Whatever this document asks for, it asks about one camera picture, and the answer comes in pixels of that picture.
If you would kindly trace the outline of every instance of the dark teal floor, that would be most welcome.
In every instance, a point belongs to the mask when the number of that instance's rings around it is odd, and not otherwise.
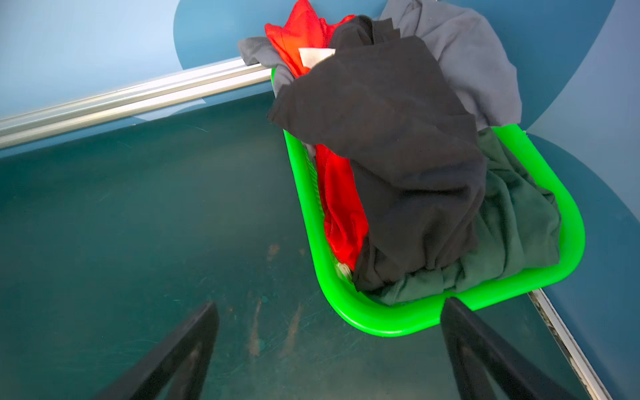
[[[208,300],[203,399],[459,398],[440,327],[373,337],[325,300],[272,100],[0,159],[3,399],[88,399]],[[478,314],[587,399],[527,296]]]

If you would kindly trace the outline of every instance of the metal rail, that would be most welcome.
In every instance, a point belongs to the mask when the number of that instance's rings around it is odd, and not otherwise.
[[[181,71],[121,90],[0,120],[0,148],[20,145],[266,82],[271,71],[240,58]]]
[[[569,332],[569,328],[566,327],[545,292],[542,289],[537,289],[530,292],[529,297],[545,319],[547,326],[556,338],[556,342],[561,347],[564,347],[562,351],[571,363],[587,393],[593,400],[611,400],[611,395],[600,381],[598,374],[593,370],[589,360],[587,360],[587,357],[576,343],[573,335]]]

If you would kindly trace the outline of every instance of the fabric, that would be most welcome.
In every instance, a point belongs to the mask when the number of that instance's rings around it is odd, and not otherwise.
[[[300,47],[300,60],[302,65],[313,68],[320,61],[335,54],[335,49],[316,49],[315,47]]]
[[[348,159],[318,145],[316,170],[324,211],[324,234],[335,258],[353,271],[369,224],[356,190],[351,164]]]
[[[275,68],[273,76],[273,93],[277,96],[280,88],[293,82],[293,74],[282,61],[278,51],[269,39],[264,36],[242,39],[238,42],[240,57],[245,65],[262,64],[267,68]]]
[[[434,0],[388,0],[380,19],[387,18],[402,37],[423,39],[478,131],[520,122],[516,68],[482,15]]]
[[[561,217],[554,194],[536,185],[492,129],[480,132],[479,146],[488,170],[484,202],[476,216],[477,248],[442,269],[407,274],[369,297],[393,305],[444,290],[465,291],[524,268],[560,261]]]
[[[324,18],[318,18],[308,0],[298,0],[284,27],[266,24],[264,31],[293,76],[299,77],[309,72],[309,68],[302,65],[298,49],[329,47],[335,28],[353,17],[355,16],[349,15],[337,24],[329,25]]]
[[[302,65],[300,48],[328,47],[333,32],[351,19],[353,16],[328,26],[324,19],[317,17],[307,0],[299,0],[284,28],[267,24],[265,32],[293,75],[298,77],[308,71]],[[369,225],[353,182],[349,161],[322,145],[315,147],[302,142],[309,156],[316,156],[318,190],[327,241],[336,259],[354,270]]]
[[[475,118],[421,39],[337,49],[284,86],[268,118],[350,160],[369,223],[358,290],[445,267],[476,247],[486,164]]]
[[[400,39],[400,31],[394,29],[390,19],[373,21],[359,15],[336,28],[329,47],[344,50],[396,39]]]

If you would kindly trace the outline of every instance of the blue wall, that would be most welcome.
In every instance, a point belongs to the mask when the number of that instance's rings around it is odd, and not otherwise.
[[[635,20],[640,2],[452,1],[484,14],[500,36],[518,68],[522,127],[565,182],[584,218],[582,263],[545,291],[614,398],[636,398],[640,26]],[[283,24],[293,3],[0,2],[0,118],[234,57],[237,40],[261,35],[267,22]],[[379,15],[384,3],[312,1],[330,23],[349,13]],[[228,96],[263,90],[268,85]],[[123,123],[229,98],[196,100]],[[59,140],[64,139],[2,150],[0,156]]]

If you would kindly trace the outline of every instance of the green plastic laundry basket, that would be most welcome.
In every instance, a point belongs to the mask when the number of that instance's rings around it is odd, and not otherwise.
[[[440,312],[447,297],[455,296],[472,310],[478,310],[559,282],[577,267],[584,253],[584,225],[573,198],[523,130],[517,125],[493,130],[527,168],[536,183],[556,195],[563,219],[560,263],[547,268],[525,269],[517,275],[490,280],[461,293],[444,292],[392,307],[375,303],[356,292],[353,284],[340,271],[324,234],[324,212],[320,204],[316,169],[302,143],[287,131],[284,132],[320,288],[333,309],[349,324],[377,336],[408,335],[440,323]]]

